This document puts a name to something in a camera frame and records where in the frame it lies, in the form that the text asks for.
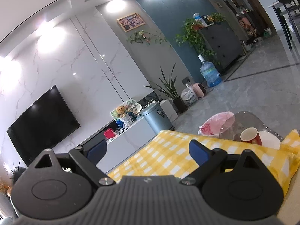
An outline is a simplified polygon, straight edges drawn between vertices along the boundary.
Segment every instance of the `blue accent wall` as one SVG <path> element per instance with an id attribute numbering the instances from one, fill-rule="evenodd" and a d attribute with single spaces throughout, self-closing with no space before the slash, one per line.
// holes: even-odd
<path id="1" fill-rule="evenodd" d="M 216 12 L 208 0 L 136 0 L 149 14 L 163 32 L 168 41 L 187 67 L 196 82 L 202 82 L 200 73 L 201 62 L 197 52 L 188 43 L 178 46 L 174 40 L 176 34 L 182 31 L 181 26 L 187 18 L 192 18 L 194 13 L 210 15 Z"/>

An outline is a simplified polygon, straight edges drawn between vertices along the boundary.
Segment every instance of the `trash can lid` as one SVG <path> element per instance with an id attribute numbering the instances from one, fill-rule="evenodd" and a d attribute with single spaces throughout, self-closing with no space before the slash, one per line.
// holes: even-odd
<path id="1" fill-rule="evenodd" d="M 157 108 L 159 106 L 159 103 L 152 103 L 150 104 L 148 107 L 146 107 L 143 111 L 142 111 L 142 115 L 145 116 L 148 113 L 151 113 L 153 110 L 155 110 L 155 108 Z"/>

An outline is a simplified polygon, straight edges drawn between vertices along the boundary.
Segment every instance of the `metal screw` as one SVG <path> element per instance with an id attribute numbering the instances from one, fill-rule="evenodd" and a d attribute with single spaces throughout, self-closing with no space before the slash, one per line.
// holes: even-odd
<path id="1" fill-rule="evenodd" d="M 103 186 L 108 186 L 108 185 L 112 185 L 113 184 L 113 180 L 111 178 L 101 178 L 99 180 L 99 184 L 103 185 Z"/>
<path id="2" fill-rule="evenodd" d="M 144 178 L 144 182 L 145 182 L 145 183 L 150 183 L 151 181 L 152 181 L 151 178 Z"/>
<path id="3" fill-rule="evenodd" d="M 181 180 L 181 183 L 184 185 L 194 185 L 196 183 L 196 179 L 192 177 L 185 177 L 183 180 Z"/>

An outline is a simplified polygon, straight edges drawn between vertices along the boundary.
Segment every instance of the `blue water jug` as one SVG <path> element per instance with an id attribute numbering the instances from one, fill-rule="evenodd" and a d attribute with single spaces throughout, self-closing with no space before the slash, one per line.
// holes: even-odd
<path id="1" fill-rule="evenodd" d="M 207 81 L 209 87 L 213 87 L 221 83 L 220 73 L 212 62 L 206 61 L 202 55 L 198 56 L 202 62 L 200 72 Z"/>

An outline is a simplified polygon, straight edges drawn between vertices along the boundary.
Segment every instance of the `white plate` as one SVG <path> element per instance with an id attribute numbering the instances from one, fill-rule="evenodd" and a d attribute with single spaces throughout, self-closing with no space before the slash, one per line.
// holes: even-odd
<path id="1" fill-rule="evenodd" d="M 262 146 L 279 150 L 280 140 L 273 134 L 266 131 L 259 131 Z"/>

